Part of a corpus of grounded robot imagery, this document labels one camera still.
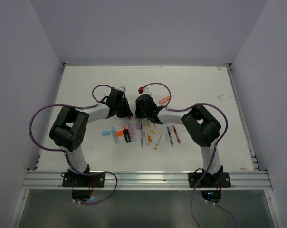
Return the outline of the purple highlighter cap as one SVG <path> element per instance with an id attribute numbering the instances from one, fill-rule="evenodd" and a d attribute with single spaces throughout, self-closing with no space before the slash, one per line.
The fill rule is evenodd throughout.
<path id="1" fill-rule="evenodd" d="M 141 129 L 141 126 L 142 126 L 142 122 L 141 121 L 137 121 L 136 122 L 136 129 Z"/>

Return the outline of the clear purple gel pen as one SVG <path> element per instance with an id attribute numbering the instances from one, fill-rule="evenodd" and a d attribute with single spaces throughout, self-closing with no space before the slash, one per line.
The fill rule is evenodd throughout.
<path id="1" fill-rule="evenodd" d="M 140 131 L 141 131 L 141 148 L 144 148 L 144 144 L 143 144 L 143 143 L 144 143 L 144 137 L 143 137 L 144 134 L 143 134 L 143 129 L 142 129 L 142 127 L 141 127 L 141 130 L 140 130 Z"/>

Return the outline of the purple highlighter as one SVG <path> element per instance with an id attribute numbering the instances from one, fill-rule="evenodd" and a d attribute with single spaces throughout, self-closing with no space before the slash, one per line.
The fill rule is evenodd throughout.
<path id="1" fill-rule="evenodd" d="M 128 132 L 129 132 L 131 142 L 136 142 L 135 131 L 130 124 L 128 125 Z"/>

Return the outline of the orange highlighter cap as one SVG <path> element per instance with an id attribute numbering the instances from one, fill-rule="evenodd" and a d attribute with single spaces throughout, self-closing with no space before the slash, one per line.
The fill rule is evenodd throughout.
<path id="1" fill-rule="evenodd" d="M 123 131 L 117 131 L 116 134 L 117 134 L 118 137 L 122 136 L 123 135 Z"/>

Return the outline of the black orange highlighter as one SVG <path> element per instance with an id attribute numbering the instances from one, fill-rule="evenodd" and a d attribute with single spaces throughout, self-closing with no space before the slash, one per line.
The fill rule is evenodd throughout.
<path id="1" fill-rule="evenodd" d="M 130 135 L 129 135 L 129 131 L 128 131 L 128 129 L 125 126 L 123 127 L 123 135 L 124 135 L 126 143 L 130 143 L 131 142 L 131 138 L 130 138 Z"/>

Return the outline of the light blue highlighter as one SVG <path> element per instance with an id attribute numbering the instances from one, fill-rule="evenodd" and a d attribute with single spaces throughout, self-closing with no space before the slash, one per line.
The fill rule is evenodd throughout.
<path id="1" fill-rule="evenodd" d="M 119 138 L 118 138 L 118 136 L 117 136 L 116 129 L 115 129 L 113 126 L 111 127 L 111 134 L 112 134 L 114 143 L 115 143 L 115 144 L 118 144 L 118 143 L 119 143 Z"/>

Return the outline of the blue gel pen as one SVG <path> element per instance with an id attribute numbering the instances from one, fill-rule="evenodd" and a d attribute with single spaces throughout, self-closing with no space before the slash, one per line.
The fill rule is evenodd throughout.
<path id="1" fill-rule="evenodd" d="M 167 126 L 167 132 L 168 132 L 170 144 L 171 144 L 171 146 L 174 146 L 173 140 L 172 140 L 172 134 L 171 134 L 171 130 L 170 130 L 169 126 Z"/>

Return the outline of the white orange marker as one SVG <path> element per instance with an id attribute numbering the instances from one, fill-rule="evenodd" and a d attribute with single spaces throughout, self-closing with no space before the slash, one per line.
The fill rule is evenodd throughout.
<path id="1" fill-rule="evenodd" d="M 150 138 L 151 138 L 151 142 L 152 142 L 152 144 L 153 144 L 153 148 L 156 150 L 156 149 L 157 149 L 157 146 L 156 146 L 156 144 L 155 144 L 153 134 L 151 134 Z"/>

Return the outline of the red gel pen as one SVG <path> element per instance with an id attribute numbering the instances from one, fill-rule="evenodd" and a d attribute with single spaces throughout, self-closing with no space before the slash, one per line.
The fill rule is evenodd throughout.
<path id="1" fill-rule="evenodd" d="M 176 139 L 177 139 L 178 144 L 181 144 L 181 140 L 180 140 L 180 138 L 179 138 L 177 129 L 176 129 L 176 127 L 175 127 L 174 124 L 172 124 L 172 128 L 173 128 L 173 131 L 174 131 L 174 134 L 175 134 L 175 136 L 176 136 Z"/>

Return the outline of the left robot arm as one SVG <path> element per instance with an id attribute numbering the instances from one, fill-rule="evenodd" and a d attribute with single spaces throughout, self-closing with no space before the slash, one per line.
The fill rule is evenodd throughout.
<path id="1" fill-rule="evenodd" d="M 66 105 L 61 108 L 51 127 L 49 136 L 63 151 L 69 170 L 74 173 L 73 180 L 81 187 L 86 186 L 90 181 L 89 165 L 81 149 L 86 127 L 89 123 L 113 116 L 132 117 L 125 92 L 125 87 L 112 87 L 108 96 L 96 105 L 85 109 Z"/>

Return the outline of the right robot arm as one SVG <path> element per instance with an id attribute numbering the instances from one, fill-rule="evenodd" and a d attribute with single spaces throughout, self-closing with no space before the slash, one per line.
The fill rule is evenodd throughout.
<path id="1" fill-rule="evenodd" d="M 191 139 L 200 146 L 203 159 L 203 181 L 207 186 L 215 186 L 220 181 L 223 166 L 219 159 L 218 140 L 221 124 L 203 104 L 184 110 L 168 110 L 157 106 L 149 94 L 136 99 L 135 116 L 146 118 L 154 124 L 183 125 Z"/>

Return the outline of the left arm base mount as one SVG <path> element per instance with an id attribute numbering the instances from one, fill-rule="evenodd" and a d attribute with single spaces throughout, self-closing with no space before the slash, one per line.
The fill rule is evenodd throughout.
<path id="1" fill-rule="evenodd" d="M 93 188 L 103 188 L 105 182 L 104 173 L 93 176 L 85 176 L 68 170 L 61 173 L 60 176 L 63 178 L 63 187 L 73 188 L 72 199 L 78 203 L 88 203 L 93 201 Z"/>

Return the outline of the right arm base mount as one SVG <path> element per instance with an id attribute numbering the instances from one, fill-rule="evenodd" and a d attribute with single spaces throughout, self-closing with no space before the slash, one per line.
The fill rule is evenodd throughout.
<path id="1" fill-rule="evenodd" d="M 194 172 L 188 173 L 189 187 L 193 188 L 202 175 L 202 168 L 198 168 Z M 224 172 L 223 166 L 221 166 L 220 170 L 215 174 L 207 173 L 205 177 L 198 183 L 198 188 L 213 188 L 213 190 L 201 191 L 201 195 L 206 201 L 215 204 L 221 200 L 222 189 L 230 187 L 230 176 L 227 172 Z"/>

